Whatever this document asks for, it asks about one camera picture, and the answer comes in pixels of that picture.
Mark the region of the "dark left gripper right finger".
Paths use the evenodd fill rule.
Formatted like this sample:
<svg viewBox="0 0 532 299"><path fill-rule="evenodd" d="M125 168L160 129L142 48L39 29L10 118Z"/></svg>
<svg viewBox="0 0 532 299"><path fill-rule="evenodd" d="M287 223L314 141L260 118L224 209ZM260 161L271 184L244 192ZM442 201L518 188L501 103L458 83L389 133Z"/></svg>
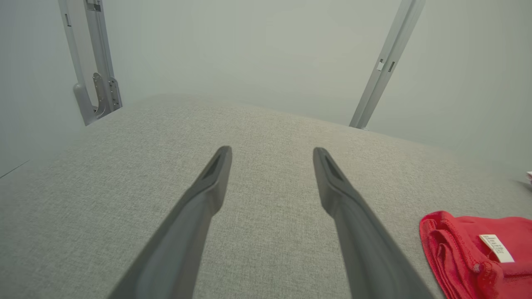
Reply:
<svg viewBox="0 0 532 299"><path fill-rule="evenodd" d="M321 205L336 225L352 298L433 298L325 148L314 148L313 165Z"/></svg>

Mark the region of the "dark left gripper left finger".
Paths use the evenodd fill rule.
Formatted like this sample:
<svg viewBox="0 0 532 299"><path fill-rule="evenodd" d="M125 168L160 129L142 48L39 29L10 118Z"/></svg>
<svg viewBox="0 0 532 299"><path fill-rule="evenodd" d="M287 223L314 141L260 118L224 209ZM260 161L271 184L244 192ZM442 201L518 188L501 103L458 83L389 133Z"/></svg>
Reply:
<svg viewBox="0 0 532 299"><path fill-rule="evenodd" d="M232 148L220 147L109 295L191 299L212 217L224 204Z"/></svg>

